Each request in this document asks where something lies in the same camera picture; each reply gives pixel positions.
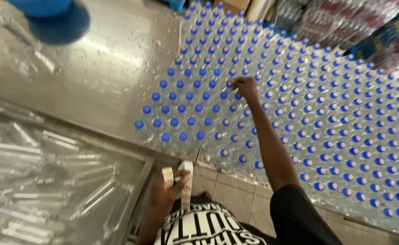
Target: hand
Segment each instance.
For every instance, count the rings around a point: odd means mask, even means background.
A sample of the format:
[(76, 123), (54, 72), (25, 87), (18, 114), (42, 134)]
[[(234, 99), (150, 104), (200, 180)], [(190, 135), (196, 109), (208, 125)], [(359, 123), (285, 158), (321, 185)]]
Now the hand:
[(232, 90), (239, 89), (239, 94), (246, 99), (248, 105), (258, 102), (257, 83), (252, 78), (236, 78), (231, 80)]
[(190, 170), (174, 172), (175, 177), (182, 177), (181, 180), (175, 183), (171, 189), (167, 190), (164, 187), (163, 177), (153, 182), (151, 186), (151, 193), (149, 198), (149, 208), (155, 209), (164, 214), (164, 217), (171, 212), (175, 199), (178, 193), (184, 188), (187, 182), (185, 175), (189, 174)]

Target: black sleeve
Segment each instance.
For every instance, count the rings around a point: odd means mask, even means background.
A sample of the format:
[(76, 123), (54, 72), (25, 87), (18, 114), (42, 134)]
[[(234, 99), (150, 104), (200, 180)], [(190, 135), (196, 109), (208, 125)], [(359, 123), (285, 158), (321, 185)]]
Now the black sleeve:
[(273, 193), (270, 216), (279, 244), (343, 245), (298, 185), (285, 185)]

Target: wet metal surface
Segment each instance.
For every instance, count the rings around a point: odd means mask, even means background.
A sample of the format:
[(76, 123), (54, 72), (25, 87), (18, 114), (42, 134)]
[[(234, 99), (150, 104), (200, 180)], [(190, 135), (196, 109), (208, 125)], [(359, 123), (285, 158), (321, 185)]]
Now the wet metal surface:
[(48, 45), (0, 1), (0, 98), (140, 144), (133, 123), (175, 58), (180, 18), (151, 2), (80, 5), (90, 17), (87, 33)]

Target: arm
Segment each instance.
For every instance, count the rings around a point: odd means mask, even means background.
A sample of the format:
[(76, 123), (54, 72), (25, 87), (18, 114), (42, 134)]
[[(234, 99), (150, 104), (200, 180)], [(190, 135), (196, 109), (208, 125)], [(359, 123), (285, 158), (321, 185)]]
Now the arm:
[(287, 184), (299, 185), (298, 175), (290, 154), (260, 105), (257, 96), (257, 83), (252, 78), (238, 78), (233, 80), (232, 84), (233, 90), (238, 88), (239, 94), (246, 99), (251, 108), (264, 169), (273, 192), (277, 192), (279, 188)]
[[(174, 177), (185, 176), (189, 173), (189, 170), (174, 172)], [(136, 245), (154, 244), (157, 232), (162, 227), (166, 216), (171, 212), (175, 199), (186, 182), (187, 178), (182, 178), (169, 190), (166, 190), (164, 187), (163, 177), (153, 182), (148, 210)]]

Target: person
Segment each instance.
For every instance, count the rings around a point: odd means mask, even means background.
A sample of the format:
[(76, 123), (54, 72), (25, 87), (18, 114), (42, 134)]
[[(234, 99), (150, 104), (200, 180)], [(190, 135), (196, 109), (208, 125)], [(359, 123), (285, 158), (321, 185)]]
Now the person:
[(248, 224), (238, 222), (224, 206), (210, 196), (191, 197), (190, 210), (181, 210), (176, 196), (187, 179), (188, 171), (175, 172), (183, 177), (166, 190), (163, 178), (152, 184), (148, 212), (137, 245), (272, 245), (272, 244), (342, 244), (320, 217), (300, 186), (289, 152), (281, 143), (257, 96), (252, 78), (232, 80), (233, 90), (243, 96), (251, 108), (257, 128), (264, 169), (273, 196), (270, 216), (276, 238), (263, 234)]

